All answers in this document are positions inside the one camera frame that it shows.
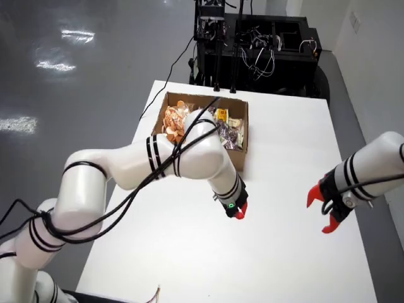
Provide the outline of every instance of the black machine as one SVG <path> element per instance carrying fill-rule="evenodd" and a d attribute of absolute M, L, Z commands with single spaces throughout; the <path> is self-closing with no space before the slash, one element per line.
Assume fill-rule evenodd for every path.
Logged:
<path fill-rule="evenodd" d="M 305 17 L 225 13 L 223 0 L 196 0 L 190 84 L 330 99 L 318 67 L 321 43 Z"/>

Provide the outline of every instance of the wire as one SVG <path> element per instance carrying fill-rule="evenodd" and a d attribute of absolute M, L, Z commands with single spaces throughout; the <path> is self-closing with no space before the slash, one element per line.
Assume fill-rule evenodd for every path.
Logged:
<path fill-rule="evenodd" d="M 10 232 L 8 232 L 8 233 L 6 233 L 6 234 L 4 234 L 4 235 L 1 235 L 1 236 L 0 236 L 0 240 L 3 240 L 4 238 L 7 238 L 9 235 L 13 235 L 13 234 L 15 234 L 16 232 L 19 232 L 21 229 L 24 228 L 25 224 L 29 223 L 31 220 L 34 220 L 34 219 L 36 219 L 36 218 L 39 218 L 40 216 L 41 216 L 41 215 L 34 215 L 34 216 L 32 216 L 32 217 L 26 219 L 26 220 L 25 220 L 19 227 L 17 227 L 16 229 L 13 229 L 12 231 L 10 231 Z"/>
<path fill-rule="evenodd" d="M 264 47 L 261 49 L 261 52 L 259 52 L 258 57 L 257 57 L 257 59 L 255 60 L 255 64 L 254 64 L 254 65 L 257 65 L 258 59 L 259 59 L 259 57 L 261 56 L 261 53 L 263 52 L 263 50 L 264 50 Z"/>
<path fill-rule="evenodd" d="M 22 206 L 25 207 L 26 210 L 28 210 L 30 213 L 34 214 L 34 215 L 39 215 L 40 213 L 37 212 L 36 210 L 33 210 L 32 208 L 30 208 L 23 200 L 21 199 L 15 199 L 13 204 L 9 207 L 9 209 L 6 211 L 6 213 L 4 214 L 4 216 L 2 217 L 2 219 L 0 220 L 0 225 L 3 224 L 3 222 L 7 219 L 7 217 L 9 216 L 9 214 L 11 213 L 11 210 L 13 210 L 13 208 L 17 205 L 17 203 L 21 204 Z"/>
<path fill-rule="evenodd" d="M 315 53 L 316 50 L 317 50 L 317 42 L 316 42 L 315 40 L 313 40 L 313 39 L 310 39 L 310 40 L 303 40 L 302 43 L 300 43 L 300 45 L 299 45 L 299 52 L 300 52 L 300 49 L 301 49 L 301 47 L 302 47 L 302 44 L 305 43 L 305 42 L 308 42 L 309 45 L 310 45 L 310 47 L 311 47 L 311 42 L 314 42 L 314 43 L 315 43 L 315 47 L 314 47 L 314 50 L 313 50 L 313 53 Z"/>
<path fill-rule="evenodd" d="M 140 115 L 139 121 L 141 120 L 141 118 L 143 117 L 143 115 L 145 114 L 145 112 L 148 110 L 148 108 L 151 106 L 151 104 L 154 103 L 154 101 L 156 100 L 157 96 L 158 96 L 158 95 L 165 89 L 165 87 L 167 86 L 167 83 L 169 82 L 170 77 L 171 77 L 172 68 L 173 68 L 174 65 L 179 61 L 179 59 L 182 57 L 182 55 L 187 51 L 187 49 L 188 49 L 188 47 L 189 47 L 189 44 L 191 44 L 193 38 L 194 38 L 194 36 L 192 36 L 192 38 L 191 38 L 190 41 L 188 42 L 187 47 L 184 49 L 184 51 L 181 52 L 181 55 L 179 55 L 179 57 L 177 58 L 177 60 L 175 60 L 175 62 L 171 65 L 170 73 L 169 73 L 169 76 L 167 77 L 167 80 L 165 81 L 164 87 L 163 87 L 161 90 L 158 91 L 158 93 L 154 96 L 154 98 L 153 98 L 153 100 L 150 102 L 150 104 L 147 105 L 147 107 L 146 107 L 145 110 L 143 111 L 142 115 Z"/>
<path fill-rule="evenodd" d="M 266 74 L 266 69 L 268 68 L 268 65 L 270 65 L 271 60 L 272 60 L 272 70 L 269 72 L 269 74 Z M 264 71 L 261 72 L 261 74 L 258 76 L 258 78 L 255 79 L 255 81 L 258 81 L 258 79 L 260 79 L 260 77 L 262 77 L 262 76 L 264 76 L 266 78 L 271 76 L 274 71 L 275 71 L 275 57 L 273 54 L 273 50 L 271 50 L 271 57 L 268 60 L 268 63 L 266 64 Z"/>
<path fill-rule="evenodd" d="M 404 179 L 404 174 L 390 175 L 390 176 L 387 176 L 387 177 L 375 178 L 375 179 L 371 179 L 371 180 L 368 180 L 368 181 L 356 183 L 356 184 L 351 185 L 351 186 L 347 186 L 347 187 L 339 190 L 338 194 L 343 194 L 343 193 L 345 193 L 347 191 L 350 191 L 352 189 L 362 187 L 362 186 L 366 186 L 366 185 L 379 184 L 379 183 L 384 183 L 384 182 L 389 182 L 389 181 L 394 181 L 394 180 L 400 180 L 400 179 Z"/>
<path fill-rule="evenodd" d="M 226 3 L 228 6 L 230 6 L 231 8 L 237 9 L 237 7 L 236 7 L 236 6 L 231 5 L 231 4 L 230 4 L 230 3 L 228 3 L 227 1 L 225 1 L 225 3 Z"/>
<path fill-rule="evenodd" d="M 8 257 L 17 257 L 17 254 L 15 252 L 6 252 L 5 254 L 0 254 L 0 259 Z"/>
<path fill-rule="evenodd" d="M 196 57 L 195 57 L 195 48 L 196 48 L 196 44 L 198 44 L 198 42 L 195 42 L 195 45 L 194 45 L 194 50 L 192 51 L 192 58 L 193 58 L 193 60 L 195 61 L 195 59 L 196 59 Z"/>

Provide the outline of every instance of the black band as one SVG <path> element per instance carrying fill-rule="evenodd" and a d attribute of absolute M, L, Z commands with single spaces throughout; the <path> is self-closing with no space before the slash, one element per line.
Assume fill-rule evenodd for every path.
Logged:
<path fill-rule="evenodd" d="M 39 237 L 39 235 L 37 233 L 37 229 L 34 227 L 34 222 L 33 221 L 35 221 L 35 220 L 30 221 L 29 226 L 28 226 L 28 231 L 30 233 L 31 240 L 35 244 L 35 246 L 37 246 L 41 251 L 44 251 L 45 253 L 50 253 L 51 254 L 51 253 L 56 253 L 56 252 L 60 251 L 62 249 L 62 247 L 60 247 L 58 249 L 49 249 L 47 247 L 44 247 L 46 245 L 46 242 L 41 237 Z"/>
<path fill-rule="evenodd" d="M 50 300 L 50 303 L 56 303 L 57 300 L 57 285 L 55 283 L 55 280 L 53 280 L 53 294 L 52 294 L 52 298 Z"/>
<path fill-rule="evenodd" d="M 215 193 L 215 194 L 216 194 L 220 199 L 229 199 L 229 198 L 236 192 L 238 186 L 239 186 L 239 175 L 236 174 L 236 175 L 235 175 L 235 181 L 234 181 L 234 184 L 233 184 L 233 187 L 232 187 L 231 190 L 229 190 L 229 191 L 228 191 L 227 193 L 225 193 L 225 194 L 218 194 L 218 193 Z"/>
<path fill-rule="evenodd" d="M 400 157 L 404 162 L 403 147 L 404 147 L 404 143 L 400 145 Z"/>
<path fill-rule="evenodd" d="M 39 242 L 41 242 L 41 244 L 46 246 L 47 248 L 56 249 L 55 250 L 55 252 L 56 252 L 56 251 L 60 251 L 62 249 L 62 247 L 64 246 L 64 244 L 61 244 L 61 245 L 49 244 L 45 240 L 43 240 L 43 238 L 41 238 L 41 236 L 38 233 L 37 226 L 35 225 L 35 220 L 32 220 L 32 230 L 33 230 L 33 234 L 37 237 Z"/>
<path fill-rule="evenodd" d="M 180 175 L 180 173 L 179 173 L 179 160 L 181 159 L 181 153 L 179 152 L 178 153 L 178 159 L 177 159 L 177 177 L 180 177 L 181 178 L 181 175 Z"/>
<path fill-rule="evenodd" d="M 77 161 L 77 162 L 73 162 L 72 164 L 70 164 L 69 166 L 67 166 L 67 167 L 64 169 L 63 174 L 64 174 L 65 172 L 67 172 L 69 169 L 71 169 L 71 168 L 73 168 L 73 167 L 76 167 L 76 166 L 79 166 L 79 165 L 87 165 L 87 166 L 94 167 L 95 169 L 98 169 L 99 171 L 101 171 L 101 173 L 104 175 L 104 177 L 107 178 L 107 173 L 106 173 L 106 171 L 105 171 L 101 166 L 99 166 L 98 164 L 95 164 L 95 163 L 90 162 L 90 161 Z"/>
<path fill-rule="evenodd" d="M 152 149 L 150 148 L 150 137 L 148 137 L 146 139 L 146 149 L 147 149 L 147 155 L 149 157 L 149 164 L 150 164 L 151 172 L 154 172 L 156 170 L 156 168 L 154 167 Z"/>
<path fill-rule="evenodd" d="M 354 156 L 355 156 L 355 154 L 356 153 L 354 153 L 352 155 L 351 159 L 350 159 L 349 167 L 350 167 L 350 170 L 351 170 L 352 179 L 353 179 L 354 183 L 358 184 L 359 180 L 358 180 L 358 178 L 356 178 L 355 169 L 354 169 Z M 359 186 L 358 190 L 365 196 L 365 198 L 376 199 L 375 196 L 369 194 L 362 186 Z"/>
<path fill-rule="evenodd" d="M 345 176 L 345 181 L 347 182 L 347 185 L 348 185 L 348 186 L 351 186 L 352 183 L 351 183 L 351 181 L 350 181 L 350 179 L 349 179 L 349 177 L 348 177 L 348 161 L 349 161 L 349 160 L 350 160 L 350 158 L 346 159 L 346 161 L 345 161 L 344 164 L 343 164 L 343 174 L 344 174 L 344 176 Z M 351 192 L 353 193 L 353 195 L 354 195 L 356 198 L 358 198 L 358 199 L 360 199 L 360 200 L 365 200 L 364 198 L 362 198 L 362 197 L 356 192 L 355 189 L 351 190 Z"/>
<path fill-rule="evenodd" d="M 174 142 L 174 150 L 177 148 L 177 142 Z M 175 167 L 175 159 L 172 161 L 172 168 L 173 168 L 173 170 L 174 170 L 174 175 L 176 175 L 177 177 L 178 177 L 178 175 L 177 175 L 177 168 Z"/>
<path fill-rule="evenodd" d="M 153 147 L 154 147 L 154 154 L 155 154 L 155 156 L 156 156 L 157 165 L 158 165 L 158 166 L 161 166 L 162 161 L 161 161 L 161 159 L 160 159 L 160 154 L 159 154 L 159 152 L 158 152 L 157 135 L 154 135 L 154 136 L 153 136 Z"/>

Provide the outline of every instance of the black metal frame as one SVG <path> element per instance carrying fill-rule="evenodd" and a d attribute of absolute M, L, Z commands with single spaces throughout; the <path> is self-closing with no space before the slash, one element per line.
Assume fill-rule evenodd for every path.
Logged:
<path fill-rule="evenodd" d="M 219 83 L 221 87 L 229 88 L 232 93 L 235 89 L 249 90 L 263 93 L 278 93 L 280 90 L 287 88 L 288 95 L 305 95 L 314 96 L 312 91 L 314 74 L 318 69 L 318 59 L 321 55 L 321 43 L 315 28 L 309 28 L 307 19 L 304 17 L 284 17 L 284 16 L 257 16 L 257 15 L 241 15 L 225 14 L 224 23 L 227 27 L 227 35 L 224 37 L 225 47 L 222 50 L 219 71 L 216 72 L 217 65 L 216 51 L 214 45 L 210 43 L 198 43 L 198 69 L 205 76 L 205 85 L 211 86 L 210 78 L 215 80 L 215 75 L 219 75 Z M 255 82 L 248 80 L 246 74 L 247 67 L 240 64 L 239 49 L 240 37 L 237 33 L 245 31 L 250 24 L 265 25 L 267 33 L 272 34 L 272 47 L 275 55 L 275 73 L 269 78 L 262 77 Z M 295 33 L 289 33 L 288 28 L 293 28 Z M 285 44 L 287 48 L 281 51 L 276 49 L 276 34 L 282 36 L 282 40 L 292 41 L 292 46 Z M 299 52 L 299 44 L 302 40 L 314 39 L 317 42 L 316 53 L 313 53 L 314 44 L 311 46 L 306 43 L 301 47 Z M 256 59 L 259 50 L 246 49 L 247 56 Z M 270 50 L 265 50 L 260 56 L 260 62 L 268 62 L 271 56 Z"/>

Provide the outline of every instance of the snack package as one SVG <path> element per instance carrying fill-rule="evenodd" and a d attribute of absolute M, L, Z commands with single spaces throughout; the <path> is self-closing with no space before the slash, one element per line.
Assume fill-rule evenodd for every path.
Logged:
<path fill-rule="evenodd" d="M 213 116 L 218 122 L 219 120 L 223 121 L 226 124 L 229 124 L 229 110 L 228 109 L 217 109 L 215 115 Z"/>
<path fill-rule="evenodd" d="M 244 141 L 244 121 L 242 119 L 229 118 L 229 126 L 237 130 L 237 146 L 242 149 Z"/>
<path fill-rule="evenodd" d="M 222 145 L 228 150 L 237 150 L 237 130 L 230 128 L 222 120 L 218 120 L 217 125 L 219 125 L 218 132 Z"/>
<path fill-rule="evenodd" d="M 236 130 L 240 131 L 242 125 L 243 125 L 242 119 L 229 118 L 229 126 L 231 128 L 236 128 Z"/>
<path fill-rule="evenodd" d="M 184 136 L 185 118 L 192 111 L 193 104 L 186 104 L 178 101 L 177 106 L 168 106 L 165 110 L 162 133 L 167 134 L 170 142 L 179 143 Z"/>

